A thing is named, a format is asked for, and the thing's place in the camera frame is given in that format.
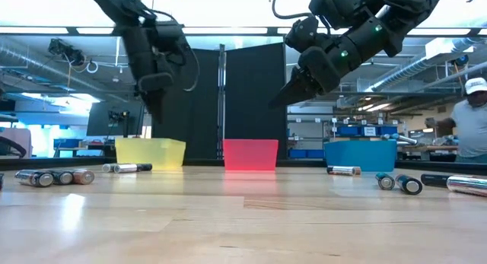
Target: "black partition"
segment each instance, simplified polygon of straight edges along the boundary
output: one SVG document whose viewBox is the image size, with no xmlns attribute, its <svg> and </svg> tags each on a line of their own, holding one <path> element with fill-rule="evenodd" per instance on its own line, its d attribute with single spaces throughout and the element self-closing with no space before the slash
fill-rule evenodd
<svg viewBox="0 0 487 264">
<path fill-rule="evenodd" d="M 172 138 L 186 142 L 185 159 L 216 159 L 218 116 L 219 51 L 194 49 L 199 60 L 198 86 L 190 87 L 194 71 L 186 73 L 184 84 L 175 84 L 163 100 L 163 122 L 152 122 L 152 138 Z"/>
<path fill-rule="evenodd" d="M 286 159 L 286 107 L 268 108 L 284 84 L 283 43 L 228 51 L 225 138 L 278 139 L 278 159 Z"/>
</svg>

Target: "translucent yellow bin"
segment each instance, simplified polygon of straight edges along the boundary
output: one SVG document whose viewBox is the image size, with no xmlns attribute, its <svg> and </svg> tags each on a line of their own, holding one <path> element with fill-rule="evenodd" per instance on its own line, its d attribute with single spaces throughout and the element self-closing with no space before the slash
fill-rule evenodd
<svg viewBox="0 0 487 264">
<path fill-rule="evenodd" d="M 181 170 L 186 143 L 169 138 L 117 138 L 116 162 L 152 164 L 152 170 Z"/>
</svg>

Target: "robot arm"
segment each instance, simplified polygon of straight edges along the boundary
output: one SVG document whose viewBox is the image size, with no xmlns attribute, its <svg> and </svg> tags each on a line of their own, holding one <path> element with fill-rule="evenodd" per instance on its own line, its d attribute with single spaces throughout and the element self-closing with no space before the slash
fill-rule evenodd
<svg viewBox="0 0 487 264">
<path fill-rule="evenodd" d="M 349 30 L 337 37 L 317 33 L 314 16 L 296 21 L 285 43 L 301 53 L 299 68 L 292 69 L 291 80 L 269 105 L 289 105 L 326 94 L 381 50 L 389 57 L 397 55 L 406 34 L 426 20 L 439 1 L 311 0 L 311 13 L 328 29 Z"/>
<path fill-rule="evenodd" d="M 167 88 L 182 79 L 188 56 L 197 58 L 186 41 L 183 25 L 164 12 L 146 7 L 141 0 L 94 0 L 115 22 L 129 57 L 129 67 L 135 79 L 135 93 L 144 101 L 152 118 L 162 121 L 162 100 Z M 157 21 L 155 13 L 170 17 Z"/>
</svg>

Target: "blue container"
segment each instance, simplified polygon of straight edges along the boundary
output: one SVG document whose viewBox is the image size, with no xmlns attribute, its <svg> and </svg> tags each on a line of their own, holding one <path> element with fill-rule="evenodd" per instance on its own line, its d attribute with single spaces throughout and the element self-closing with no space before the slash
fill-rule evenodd
<svg viewBox="0 0 487 264">
<path fill-rule="evenodd" d="M 337 135 L 343 135 L 343 136 L 353 136 L 353 135 L 359 135 L 359 127 L 357 126 L 340 126 L 339 128 L 336 129 L 336 134 Z"/>
<path fill-rule="evenodd" d="M 306 150 L 291 149 L 289 158 L 306 158 Z"/>
<path fill-rule="evenodd" d="M 363 172 L 392 172 L 397 156 L 396 142 L 350 141 L 325 144 L 328 166 L 358 166 Z"/>
<path fill-rule="evenodd" d="M 307 158 L 324 159 L 325 158 L 325 152 L 322 149 L 320 149 L 320 150 L 307 150 Z"/>
<path fill-rule="evenodd" d="M 377 128 L 378 135 L 392 135 L 397 133 L 396 126 L 381 126 Z"/>
</svg>

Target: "man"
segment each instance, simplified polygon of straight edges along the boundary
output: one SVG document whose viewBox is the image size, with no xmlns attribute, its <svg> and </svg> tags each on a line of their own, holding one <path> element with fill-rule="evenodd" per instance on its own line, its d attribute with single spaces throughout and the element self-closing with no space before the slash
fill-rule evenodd
<svg viewBox="0 0 487 264">
<path fill-rule="evenodd" d="M 455 104 L 451 116 L 426 119 L 429 128 L 457 127 L 459 140 L 456 162 L 487 164 L 487 81 L 472 78 L 465 83 L 466 100 Z"/>
</svg>

